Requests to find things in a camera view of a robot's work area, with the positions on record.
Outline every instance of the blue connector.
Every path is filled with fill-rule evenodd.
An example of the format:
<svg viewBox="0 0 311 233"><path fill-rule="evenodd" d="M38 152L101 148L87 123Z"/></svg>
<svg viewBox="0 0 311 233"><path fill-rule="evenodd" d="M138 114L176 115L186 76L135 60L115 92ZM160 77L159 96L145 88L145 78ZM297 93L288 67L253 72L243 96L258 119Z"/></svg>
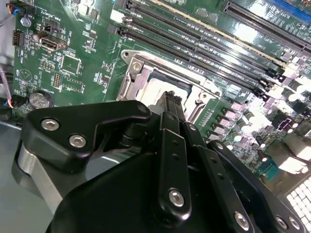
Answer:
<svg viewBox="0 0 311 233"><path fill-rule="evenodd" d="M289 3L285 2L284 0L269 0L270 3L279 7L284 12L296 17L297 19L304 21L308 24L311 23L311 16L304 13L303 11L299 10L296 7L293 7Z"/></svg>

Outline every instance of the black metal bracket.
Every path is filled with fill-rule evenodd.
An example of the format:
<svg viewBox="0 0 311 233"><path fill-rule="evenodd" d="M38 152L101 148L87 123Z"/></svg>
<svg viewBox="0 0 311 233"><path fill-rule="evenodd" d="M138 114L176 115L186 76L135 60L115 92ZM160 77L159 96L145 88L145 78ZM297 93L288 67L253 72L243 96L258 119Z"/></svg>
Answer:
<svg viewBox="0 0 311 233"><path fill-rule="evenodd" d="M26 116L21 140L30 153L62 171L78 172L96 150L98 135L108 135L109 129L126 123L145 122L150 116L136 100L39 109Z"/></svg>

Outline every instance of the black capacitor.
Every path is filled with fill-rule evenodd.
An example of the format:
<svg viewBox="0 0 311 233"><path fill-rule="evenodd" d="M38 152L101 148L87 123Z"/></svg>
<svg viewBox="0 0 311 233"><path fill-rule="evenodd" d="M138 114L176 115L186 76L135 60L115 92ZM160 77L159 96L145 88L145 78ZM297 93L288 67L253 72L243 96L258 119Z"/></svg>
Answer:
<svg viewBox="0 0 311 233"><path fill-rule="evenodd" d="M256 136L255 139L260 148L266 147L266 144L264 143L263 139L260 136Z"/></svg>
<svg viewBox="0 0 311 233"><path fill-rule="evenodd" d="M257 155L262 162L266 162L268 160L268 156L262 150L258 150Z"/></svg>
<svg viewBox="0 0 311 233"><path fill-rule="evenodd" d="M36 90L29 95L29 103L35 109L51 108L54 106L53 97L46 91Z"/></svg>

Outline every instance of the capacitor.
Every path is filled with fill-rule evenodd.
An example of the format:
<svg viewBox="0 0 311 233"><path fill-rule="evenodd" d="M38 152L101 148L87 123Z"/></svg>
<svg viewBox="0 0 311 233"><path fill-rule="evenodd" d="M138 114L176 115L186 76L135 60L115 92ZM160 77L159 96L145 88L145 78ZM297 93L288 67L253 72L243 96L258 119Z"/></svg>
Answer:
<svg viewBox="0 0 311 233"><path fill-rule="evenodd" d="M284 92L284 97L287 98L289 102L294 102L298 99L298 96L291 90L286 90Z"/></svg>
<svg viewBox="0 0 311 233"><path fill-rule="evenodd" d="M232 150L233 149L233 146L231 145L231 143L229 141L225 141L223 142L223 144L229 149L229 150Z"/></svg>
<svg viewBox="0 0 311 233"><path fill-rule="evenodd" d="M298 124L294 119L292 119L292 121L289 123L289 125L290 125L293 129L295 129L295 128L298 127L299 124Z"/></svg>
<svg viewBox="0 0 311 233"><path fill-rule="evenodd" d="M241 129L243 133L249 132L250 127L244 121L239 122L238 127Z"/></svg>
<svg viewBox="0 0 311 233"><path fill-rule="evenodd" d="M40 42L40 39L48 36L47 32L39 32L38 34L33 34L33 40L35 42Z"/></svg>
<svg viewBox="0 0 311 233"><path fill-rule="evenodd" d="M42 90L37 90L30 94L29 103L35 109L50 108L53 107L54 100L49 93Z"/></svg>
<svg viewBox="0 0 311 233"><path fill-rule="evenodd" d="M20 23L26 28L29 28L31 26L31 20L28 17L22 17L20 19Z"/></svg>
<svg viewBox="0 0 311 233"><path fill-rule="evenodd" d="M296 81L293 81L292 89L296 91L298 94L301 94L306 91L306 87Z"/></svg>
<svg viewBox="0 0 311 233"><path fill-rule="evenodd" d="M255 137L258 145L260 148L265 148L266 147L266 144L264 143L263 139L260 137L260 136L256 136Z"/></svg>
<svg viewBox="0 0 311 233"><path fill-rule="evenodd" d="M284 128L285 132L286 133L292 133L294 130L290 127L290 125L287 125L285 128Z"/></svg>
<svg viewBox="0 0 311 233"><path fill-rule="evenodd" d="M262 162L266 162L268 160L268 157L266 156L266 154L262 150L258 150L257 155Z"/></svg>
<svg viewBox="0 0 311 233"><path fill-rule="evenodd" d="M252 112L248 112L245 114L246 119L249 121L249 123L254 124L256 122L256 117Z"/></svg>
<svg viewBox="0 0 311 233"><path fill-rule="evenodd" d="M231 133L231 137L233 138L233 141L235 141L235 142L240 142L242 140L242 136L239 135L239 133L236 131L233 131Z"/></svg>

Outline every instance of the chip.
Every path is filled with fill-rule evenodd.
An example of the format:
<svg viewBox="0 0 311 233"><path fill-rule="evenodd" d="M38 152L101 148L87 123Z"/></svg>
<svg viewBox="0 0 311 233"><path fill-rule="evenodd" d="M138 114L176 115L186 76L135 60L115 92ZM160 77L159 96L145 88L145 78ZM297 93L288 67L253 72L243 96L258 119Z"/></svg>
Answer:
<svg viewBox="0 0 311 233"><path fill-rule="evenodd" d="M196 11L196 13L197 13L199 16L201 16L201 17L206 17L206 16L208 16L207 11L206 11L205 9L203 9L203 8L199 8L199 9Z"/></svg>
<svg viewBox="0 0 311 233"><path fill-rule="evenodd" d="M97 14L98 14L98 11L95 9L92 9L91 14L90 14L91 19L97 19Z"/></svg>

